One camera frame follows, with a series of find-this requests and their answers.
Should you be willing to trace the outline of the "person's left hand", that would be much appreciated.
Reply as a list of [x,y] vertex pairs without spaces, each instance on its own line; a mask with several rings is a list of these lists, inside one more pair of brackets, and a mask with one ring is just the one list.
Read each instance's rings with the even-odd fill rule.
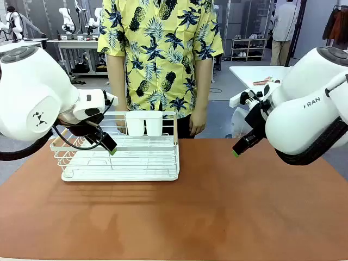
[[200,134],[206,127],[207,122],[207,108],[196,107],[190,116],[190,136]]

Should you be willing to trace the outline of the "pink flat item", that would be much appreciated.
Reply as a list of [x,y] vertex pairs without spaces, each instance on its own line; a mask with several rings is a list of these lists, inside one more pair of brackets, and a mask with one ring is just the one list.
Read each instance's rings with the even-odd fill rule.
[[281,81],[279,79],[274,79],[272,77],[267,77],[264,80],[260,80],[260,81],[255,81],[253,82],[253,85],[265,85],[267,83],[280,83]]

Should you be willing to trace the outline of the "bystander in beige trousers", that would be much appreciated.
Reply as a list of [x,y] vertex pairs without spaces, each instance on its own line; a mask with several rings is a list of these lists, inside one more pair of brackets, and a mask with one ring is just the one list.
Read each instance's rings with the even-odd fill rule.
[[286,0],[275,12],[275,24],[272,31],[271,66],[284,66],[293,38],[298,8],[294,0]]

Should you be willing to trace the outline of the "black stand pole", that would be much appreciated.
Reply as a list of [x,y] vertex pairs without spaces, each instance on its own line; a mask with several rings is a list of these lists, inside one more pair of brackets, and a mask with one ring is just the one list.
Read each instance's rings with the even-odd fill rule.
[[300,34],[301,26],[302,26],[303,17],[305,14],[306,4],[307,4],[307,0],[300,1],[299,13],[298,13],[297,21],[294,28],[293,38],[290,44],[289,53],[285,61],[285,67],[289,67],[290,59],[294,57],[296,45],[299,39],[299,34]]

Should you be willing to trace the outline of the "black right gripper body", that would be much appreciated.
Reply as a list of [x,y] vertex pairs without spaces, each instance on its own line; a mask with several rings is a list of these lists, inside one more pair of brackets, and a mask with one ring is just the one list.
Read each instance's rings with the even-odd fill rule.
[[260,103],[257,103],[245,117],[245,122],[252,128],[252,130],[246,134],[250,142],[260,142],[266,138],[266,119],[262,113],[262,106]]

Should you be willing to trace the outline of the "white side table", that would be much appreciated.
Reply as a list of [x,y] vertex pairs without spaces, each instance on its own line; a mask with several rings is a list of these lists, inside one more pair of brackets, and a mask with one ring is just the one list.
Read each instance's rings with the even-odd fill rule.
[[229,70],[238,78],[243,84],[243,90],[257,89],[264,87],[264,85],[254,85],[254,82],[265,81],[267,78],[271,78],[270,82],[267,82],[271,88],[279,87],[280,83],[276,83],[276,80],[282,82],[286,74],[292,69],[292,66],[230,66]]

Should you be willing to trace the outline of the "white background workbench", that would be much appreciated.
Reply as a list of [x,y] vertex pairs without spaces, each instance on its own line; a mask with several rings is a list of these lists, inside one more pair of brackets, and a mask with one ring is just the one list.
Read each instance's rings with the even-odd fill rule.
[[[104,65],[105,57],[97,53],[97,41],[78,40],[48,40],[58,49],[60,61],[64,64],[68,74],[74,76],[106,76],[107,69]],[[72,73],[76,63],[88,63],[89,73]]]

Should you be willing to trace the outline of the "white plastic cutlery cup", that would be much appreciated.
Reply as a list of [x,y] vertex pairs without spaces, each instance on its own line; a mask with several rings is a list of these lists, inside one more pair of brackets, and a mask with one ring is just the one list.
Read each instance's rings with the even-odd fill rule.
[[128,111],[125,115],[128,134],[134,137],[161,136],[163,128],[162,111]]

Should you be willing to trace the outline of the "person's black trousers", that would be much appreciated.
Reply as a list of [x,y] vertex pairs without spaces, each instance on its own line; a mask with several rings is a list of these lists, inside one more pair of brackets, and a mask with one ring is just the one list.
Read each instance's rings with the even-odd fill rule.
[[[193,139],[195,137],[195,135],[191,135],[190,117],[191,115],[188,115],[186,117],[177,119],[177,134],[179,139]],[[173,118],[163,120],[162,133],[173,135],[173,132],[174,132],[173,124],[174,124]]]

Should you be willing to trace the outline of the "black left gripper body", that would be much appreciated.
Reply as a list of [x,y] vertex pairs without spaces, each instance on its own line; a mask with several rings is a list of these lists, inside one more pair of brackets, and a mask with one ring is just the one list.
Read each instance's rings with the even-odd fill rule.
[[108,137],[108,134],[100,126],[103,119],[104,115],[99,113],[77,124],[67,123],[60,119],[58,124],[65,126],[73,135],[84,137],[91,145],[100,145]]

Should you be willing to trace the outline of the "white wire dish rack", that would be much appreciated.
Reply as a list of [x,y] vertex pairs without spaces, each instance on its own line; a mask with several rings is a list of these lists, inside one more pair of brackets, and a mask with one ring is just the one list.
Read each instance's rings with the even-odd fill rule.
[[112,156],[102,146],[91,145],[84,137],[73,135],[64,129],[52,141],[50,149],[61,178],[66,182],[144,182],[174,181],[179,176],[179,146],[177,115],[163,112],[163,120],[174,119],[173,135],[141,137],[122,134],[116,126],[118,112],[110,111],[100,123],[103,131],[117,143]]

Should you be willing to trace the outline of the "person's right hand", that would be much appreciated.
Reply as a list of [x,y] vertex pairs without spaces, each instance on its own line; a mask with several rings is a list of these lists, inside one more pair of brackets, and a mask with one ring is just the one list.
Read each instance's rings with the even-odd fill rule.
[[125,115],[126,112],[128,112],[128,108],[121,108],[121,109],[117,109],[118,114],[116,115],[116,126],[117,129],[120,133],[122,134],[127,134],[128,133],[128,129],[126,127],[126,119],[125,119]]

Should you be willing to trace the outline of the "black bag under workbench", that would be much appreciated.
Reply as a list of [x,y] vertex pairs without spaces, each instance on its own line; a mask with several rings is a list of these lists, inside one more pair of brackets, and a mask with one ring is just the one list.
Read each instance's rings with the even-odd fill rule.
[[76,63],[74,68],[72,69],[72,73],[81,74],[81,73],[89,73],[90,68],[88,63]]

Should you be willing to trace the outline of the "hanging dark clothes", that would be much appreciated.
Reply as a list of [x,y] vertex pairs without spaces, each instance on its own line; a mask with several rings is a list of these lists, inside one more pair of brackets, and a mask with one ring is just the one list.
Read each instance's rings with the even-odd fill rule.
[[322,39],[348,47],[348,5],[335,5],[327,20]]

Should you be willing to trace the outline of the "person's right forearm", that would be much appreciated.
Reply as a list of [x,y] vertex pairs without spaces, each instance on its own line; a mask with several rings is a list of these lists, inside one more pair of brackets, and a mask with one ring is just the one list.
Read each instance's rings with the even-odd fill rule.
[[128,111],[126,102],[125,59],[107,55],[108,79],[111,93],[118,97],[117,111]]

